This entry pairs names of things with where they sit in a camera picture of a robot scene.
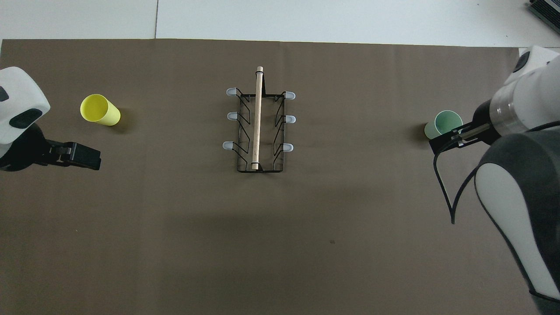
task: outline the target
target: white rubber cap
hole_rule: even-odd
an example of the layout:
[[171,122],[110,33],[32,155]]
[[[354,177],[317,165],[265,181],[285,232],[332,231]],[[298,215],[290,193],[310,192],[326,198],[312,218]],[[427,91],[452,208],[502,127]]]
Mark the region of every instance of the white rubber cap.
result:
[[222,144],[224,150],[233,150],[234,149],[234,142],[233,141],[226,141]]
[[291,143],[283,143],[282,144],[282,150],[284,152],[292,152],[293,151],[293,144]]
[[237,95],[237,88],[236,87],[230,87],[229,89],[226,90],[226,95],[227,96]]
[[237,112],[227,113],[227,119],[229,119],[231,121],[236,121],[237,120]]
[[290,91],[286,91],[286,96],[285,98],[287,100],[293,100],[296,98],[296,94],[294,92],[290,92]]
[[286,115],[286,123],[293,124],[296,122],[296,117],[292,115]]

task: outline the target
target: wooden dowel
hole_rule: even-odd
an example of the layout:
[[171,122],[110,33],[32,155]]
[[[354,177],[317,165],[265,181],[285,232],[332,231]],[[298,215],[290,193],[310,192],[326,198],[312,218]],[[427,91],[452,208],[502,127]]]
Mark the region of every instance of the wooden dowel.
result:
[[263,68],[256,68],[256,97],[255,97],[255,127],[253,133],[253,163],[251,168],[259,169],[259,145],[260,145],[260,105],[263,100]]

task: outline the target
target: yellow cup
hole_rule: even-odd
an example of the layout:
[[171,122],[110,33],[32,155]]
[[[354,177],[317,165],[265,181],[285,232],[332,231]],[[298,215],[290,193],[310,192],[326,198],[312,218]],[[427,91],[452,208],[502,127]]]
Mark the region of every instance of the yellow cup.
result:
[[89,121],[106,126],[113,126],[120,120],[120,111],[101,94],[86,97],[80,105],[82,117]]

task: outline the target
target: plastic cup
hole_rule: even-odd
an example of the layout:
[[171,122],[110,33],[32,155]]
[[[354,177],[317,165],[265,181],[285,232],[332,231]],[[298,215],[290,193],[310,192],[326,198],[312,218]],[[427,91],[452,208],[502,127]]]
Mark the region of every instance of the plastic cup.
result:
[[82,117],[93,123],[113,126],[120,120],[120,111],[101,94],[86,97],[80,105]]
[[463,120],[457,113],[452,110],[444,110],[439,112],[433,121],[426,124],[424,133],[426,137],[433,139],[462,125]]

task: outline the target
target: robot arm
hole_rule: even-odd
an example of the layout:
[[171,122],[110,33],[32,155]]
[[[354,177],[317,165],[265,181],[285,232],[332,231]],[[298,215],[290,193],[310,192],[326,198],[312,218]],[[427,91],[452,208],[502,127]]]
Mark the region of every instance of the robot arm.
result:
[[0,70],[0,170],[22,170],[33,163],[99,170],[99,151],[45,139],[35,122],[49,109],[45,95],[25,71]]
[[[491,145],[475,176],[477,195],[505,238],[537,305],[560,313],[560,56],[533,46],[473,121],[430,141],[445,150]],[[461,186],[459,194],[466,186]],[[452,222],[453,206],[440,180]]]

